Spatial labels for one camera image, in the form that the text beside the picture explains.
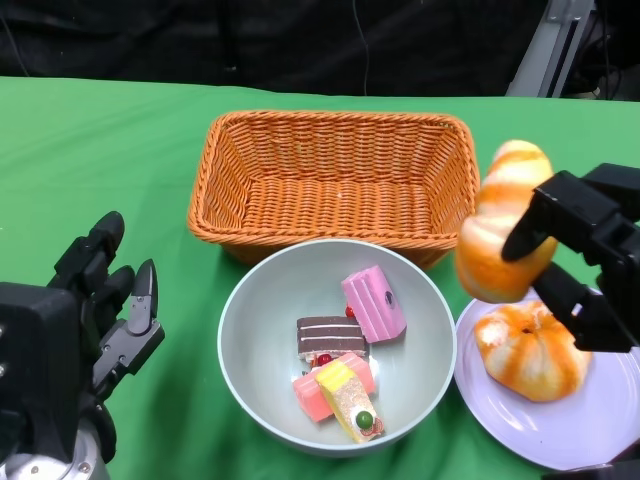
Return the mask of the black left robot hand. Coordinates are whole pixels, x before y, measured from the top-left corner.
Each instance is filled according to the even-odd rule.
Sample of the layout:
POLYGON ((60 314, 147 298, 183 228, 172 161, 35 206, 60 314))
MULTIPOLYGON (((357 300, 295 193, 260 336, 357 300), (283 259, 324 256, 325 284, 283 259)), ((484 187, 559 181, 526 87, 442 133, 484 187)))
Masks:
POLYGON ((1 458, 43 455, 68 463, 81 427, 104 462, 117 434, 104 403, 165 338, 157 320, 155 264, 109 267, 125 222, 107 213, 76 238, 45 286, 1 285, 1 458))

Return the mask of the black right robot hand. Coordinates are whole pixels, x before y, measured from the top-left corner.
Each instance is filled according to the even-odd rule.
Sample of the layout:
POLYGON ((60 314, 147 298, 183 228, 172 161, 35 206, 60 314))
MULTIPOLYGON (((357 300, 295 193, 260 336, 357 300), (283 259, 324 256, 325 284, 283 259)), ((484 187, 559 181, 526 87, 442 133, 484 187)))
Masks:
POLYGON ((601 164, 581 178, 556 173, 537 186, 501 256, 507 262, 554 238, 601 269, 593 293, 555 263, 533 289, 578 349, 627 353, 639 343, 639 171, 601 164))

